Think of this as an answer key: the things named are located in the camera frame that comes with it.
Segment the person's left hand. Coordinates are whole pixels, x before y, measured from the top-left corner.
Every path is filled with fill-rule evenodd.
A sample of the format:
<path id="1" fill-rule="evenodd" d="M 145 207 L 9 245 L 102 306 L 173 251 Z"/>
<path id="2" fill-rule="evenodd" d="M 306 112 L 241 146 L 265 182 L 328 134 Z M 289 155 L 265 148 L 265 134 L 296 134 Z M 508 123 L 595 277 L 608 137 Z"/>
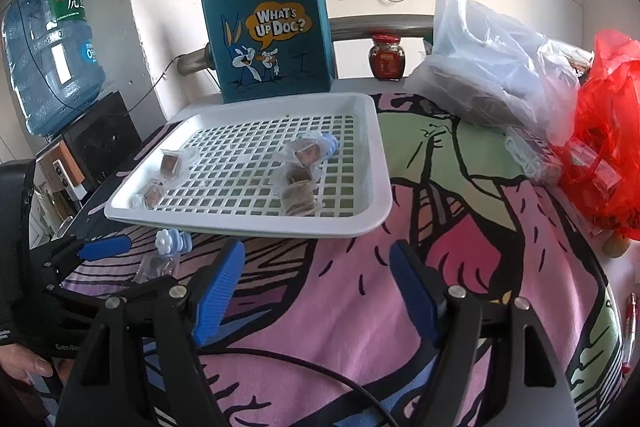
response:
<path id="1" fill-rule="evenodd" d="M 30 375 L 52 377 L 54 373 L 57 373 L 60 380 L 65 383 L 74 364 L 72 360 L 47 362 L 17 343 L 0 347 L 0 363 L 2 371 L 6 375 L 17 381 L 24 381 L 26 384 L 30 383 Z"/>

